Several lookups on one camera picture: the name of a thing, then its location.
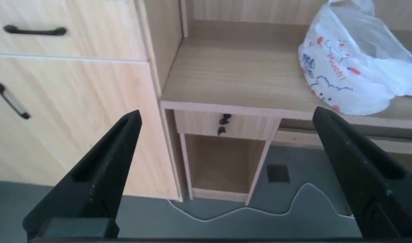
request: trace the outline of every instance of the gray floor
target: gray floor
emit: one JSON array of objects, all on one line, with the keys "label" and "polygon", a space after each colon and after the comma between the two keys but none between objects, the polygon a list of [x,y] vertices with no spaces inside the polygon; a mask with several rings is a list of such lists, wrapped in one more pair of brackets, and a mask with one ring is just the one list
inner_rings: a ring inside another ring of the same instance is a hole
[{"label": "gray floor", "polygon": [[[266,163],[287,165],[291,183],[268,183],[264,167],[250,207],[270,213],[287,213],[285,216],[241,210],[203,223],[180,213],[166,200],[124,196],[117,216],[121,230],[119,237],[361,237],[355,220],[339,215],[348,214],[345,196],[324,151],[272,147]],[[25,241],[22,219],[50,189],[46,186],[0,182],[0,242]],[[175,202],[175,205],[199,219],[212,219],[242,207],[243,203],[197,198],[194,201]]]}]

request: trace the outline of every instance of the wooden panel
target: wooden panel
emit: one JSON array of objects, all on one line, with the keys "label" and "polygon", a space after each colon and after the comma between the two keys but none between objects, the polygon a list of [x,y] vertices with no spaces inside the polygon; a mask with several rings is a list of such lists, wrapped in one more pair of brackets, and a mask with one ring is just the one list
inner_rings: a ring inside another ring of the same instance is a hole
[{"label": "wooden panel", "polygon": [[197,151],[193,188],[248,193],[247,149],[249,141],[234,138],[194,136]]},{"label": "wooden panel", "polygon": [[[195,20],[310,24],[326,0],[190,0]],[[392,29],[412,30],[412,0],[376,0],[376,15]]]},{"label": "wooden panel", "polygon": [[260,177],[261,169],[264,161],[266,160],[268,149],[270,148],[271,140],[266,142],[251,143],[249,148],[249,161],[248,161],[248,173],[249,173],[249,194],[246,198],[245,204],[248,206],[252,195],[254,194],[255,186],[258,178]]},{"label": "wooden panel", "polygon": [[[222,113],[175,111],[177,130],[186,134],[218,136]],[[271,140],[278,130],[281,119],[248,115],[231,115],[226,133],[221,137]]]},{"label": "wooden panel", "polygon": [[179,198],[148,64],[0,56],[0,82],[31,114],[24,125],[64,172],[139,109],[143,126],[125,193]]},{"label": "wooden panel", "polygon": [[[8,34],[67,28],[64,36]],[[134,0],[0,0],[0,53],[147,61]]]},{"label": "wooden panel", "polygon": [[195,153],[196,153],[196,146],[195,141],[192,141],[192,137],[187,137],[188,141],[186,142],[185,134],[180,134],[180,143],[181,143],[181,151],[183,154],[183,162],[185,165],[185,173],[186,173],[186,181],[187,181],[187,190],[189,192],[189,199],[194,199],[194,194],[192,192],[192,181],[194,180],[195,176]]},{"label": "wooden panel", "polygon": [[[198,24],[179,49],[163,107],[311,120],[315,108],[325,106],[300,71],[297,46],[305,26]],[[412,97],[397,97],[375,115],[343,117],[352,124],[412,129]]]},{"label": "wooden panel", "polygon": [[56,184],[67,171],[0,96],[0,180]]},{"label": "wooden panel", "polygon": [[192,196],[247,202],[270,141],[181,134]]},{"label": "wooden panel", "polygon": [[[412,155],[412,140],[369,137],[372,142],[388,153]],[[320,137],[316,132],[280,129],[273,140],[291,146],[322,148]]]},{"label": "wooden panel", "polygon": [[237,192],[221,192],[218,190],[207,190],[207,189],[192,189],[194,197],[197,198],[207,198],[207,199],[219,199],[219,200],[231,200],[235,202],[246,202],[246,193]]},{"label": "wooden panel", "polygon": [[158,97],[182,39],[179,0],[138,0]]},{"label": "wooden panel", "polygon": [[[181,41],[180,5],[178,0],[137,0],[137,3],[146,49],[150,56],[154,91],[159,99]],[[183,200],[182,195],[187,182],[173,112],[160,109],[160,118],[179,190],[179,199]]]},{"label": "wooden panel", "polygon": [[180,0],[180,5],[183,37],[187,38],[192,29],[192,20],[194,20],[194,3],[191,0]]}]

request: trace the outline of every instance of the wooden shelf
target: wooden shelf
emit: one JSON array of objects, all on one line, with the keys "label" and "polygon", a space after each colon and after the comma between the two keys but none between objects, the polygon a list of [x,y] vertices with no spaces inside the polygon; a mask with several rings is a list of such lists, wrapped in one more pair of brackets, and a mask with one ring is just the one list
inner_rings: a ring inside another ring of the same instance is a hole
[{"label": "wooden shelf", "polygon": [[246,202],[265,141],[182,134],[192,197]]},{"label": "wooden shelf", "polygon": [[[325,104],[311,94],[297,47],[307,26],[194,20],[167,80],[167,109],[312,118]],[[412,50],[412,31],[396,32]],[[372,116],[344,115],[353,124],[412,129],[412,97],[398,97]]]}]

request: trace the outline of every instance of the black drawer handle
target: black drawer handle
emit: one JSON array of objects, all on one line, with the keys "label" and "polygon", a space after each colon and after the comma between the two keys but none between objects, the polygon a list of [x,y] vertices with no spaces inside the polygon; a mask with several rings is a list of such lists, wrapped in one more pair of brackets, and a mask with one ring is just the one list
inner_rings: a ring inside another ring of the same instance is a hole
[{"label": "black drawer handle", "polygon": [[17,100],[11,95],[11,93],[5,88],[3,84],[0,83],[0,95],[8,103],[8,105],[23,119],[29,119],[30,115],[21,105],[18,104]]},{"label": "black drawer handle", "polygon": [[224,126],[220,126],[218,128],[218,136],[220,136],[221,134],[226,133],[226,132],[227,132],[227,129],[225,129]]},{"label": "black drawer handle", "polygon": [[7,25],[3,29],[10,34],[40,34],[49,36],[63,36],[67,30],[64,27],[58,27],[54,30],[20,30],[17,26]]},{"label": "black drawer handle", "polygon": [[225,125],[230,123],[230,121],[228,119],[231,118],[231,114],[224,114],[223,117],[219,120],[219,124],[220,125]]}]

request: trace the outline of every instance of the open cabinet compartment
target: open cabinet compartment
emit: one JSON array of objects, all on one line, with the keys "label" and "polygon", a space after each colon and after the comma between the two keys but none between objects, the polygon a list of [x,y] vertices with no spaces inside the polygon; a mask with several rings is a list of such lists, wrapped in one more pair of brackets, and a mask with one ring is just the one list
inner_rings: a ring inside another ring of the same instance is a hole
[{"label": "open cabinet compartment", "polygon": [[[317,106],[327,105],[307,85],[297,48],[324,2],[182,1],[186,35],[162,107],[311,120]],[[408,16],[388,14],[397,5],[412,13],[412,3],[376,1],[377,16],[412,51]],[[381,113],[344,118],[352,124],[412,129],[412,97],[393,99]]]},{"label": "open cabinet compartment", "polygon": [[189,197],[248,203],[269,142],[181,134]]}]

